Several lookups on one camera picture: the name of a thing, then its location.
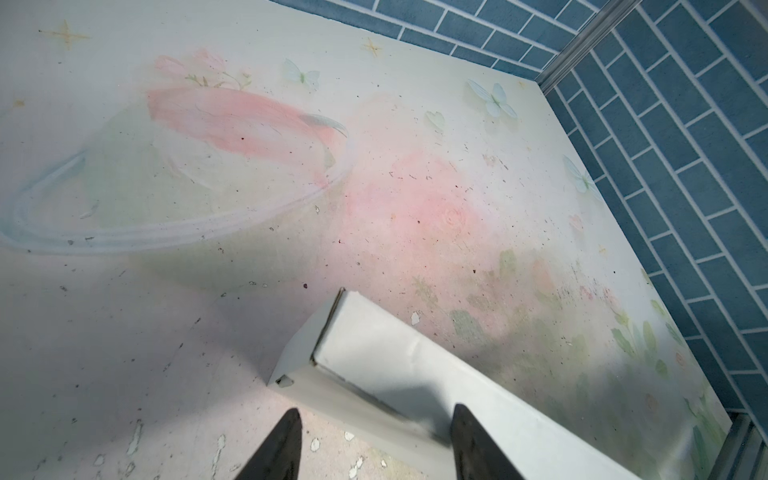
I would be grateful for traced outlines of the white paper box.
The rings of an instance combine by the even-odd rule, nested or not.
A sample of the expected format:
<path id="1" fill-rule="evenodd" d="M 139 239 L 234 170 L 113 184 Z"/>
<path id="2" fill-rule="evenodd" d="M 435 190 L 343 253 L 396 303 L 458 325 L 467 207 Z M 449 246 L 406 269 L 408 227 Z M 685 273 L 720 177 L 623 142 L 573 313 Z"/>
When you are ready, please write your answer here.
<path id="1" fill-rule="evenodd" d="M 630 472 L 363 295 L 340 290 L 294 334 L 268 383 L 434 479 L 457 474 L 467 410 L 525 479 Z"/>

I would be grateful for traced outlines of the aluminium front rail frame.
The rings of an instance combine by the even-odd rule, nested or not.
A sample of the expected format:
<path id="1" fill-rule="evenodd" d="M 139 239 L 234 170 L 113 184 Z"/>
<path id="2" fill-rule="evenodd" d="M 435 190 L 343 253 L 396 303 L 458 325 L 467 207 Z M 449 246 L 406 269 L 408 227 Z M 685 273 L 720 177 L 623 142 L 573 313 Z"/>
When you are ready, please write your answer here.
<path id="1" fill-rule="evenodd" d="M 733 418 L 709 480 L 767 480 L 767 444 L 747 414 Z"/>

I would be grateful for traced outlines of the right aluminium corner post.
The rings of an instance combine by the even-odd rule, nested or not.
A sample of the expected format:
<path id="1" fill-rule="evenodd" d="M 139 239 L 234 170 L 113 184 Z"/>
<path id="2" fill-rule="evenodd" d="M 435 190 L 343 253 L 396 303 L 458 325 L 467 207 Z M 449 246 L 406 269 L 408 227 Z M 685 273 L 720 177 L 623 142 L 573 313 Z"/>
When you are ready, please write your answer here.
<path id="1" fill-rule="evenodd" d="M 536 77 L 535 81 L 542 93 L 547 95 L 640 3 L 640 0 L 608 1 Z"/>

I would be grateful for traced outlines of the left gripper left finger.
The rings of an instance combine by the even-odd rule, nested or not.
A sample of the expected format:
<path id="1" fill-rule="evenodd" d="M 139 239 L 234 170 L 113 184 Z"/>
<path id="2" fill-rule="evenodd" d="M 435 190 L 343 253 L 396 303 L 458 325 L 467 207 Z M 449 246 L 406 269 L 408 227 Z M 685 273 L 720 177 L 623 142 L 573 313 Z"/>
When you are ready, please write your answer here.
<path id="1" fill-rule="evenodd" d="M 235 479 L 296 480 L 300 470 L 301 449 L 301 416 L 297 408 L 291 408 L 280 418 Z"/>

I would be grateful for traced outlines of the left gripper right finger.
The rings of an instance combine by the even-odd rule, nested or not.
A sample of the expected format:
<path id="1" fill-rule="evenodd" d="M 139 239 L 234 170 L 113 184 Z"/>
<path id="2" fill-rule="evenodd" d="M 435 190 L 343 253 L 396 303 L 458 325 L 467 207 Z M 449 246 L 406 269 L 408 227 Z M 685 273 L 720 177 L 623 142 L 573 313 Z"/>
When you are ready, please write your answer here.
<path id="1" fill-rule="evenodd" d="M 458 480 L 524 479 L 464 404 L 454 407 L 450 438 Z"/>

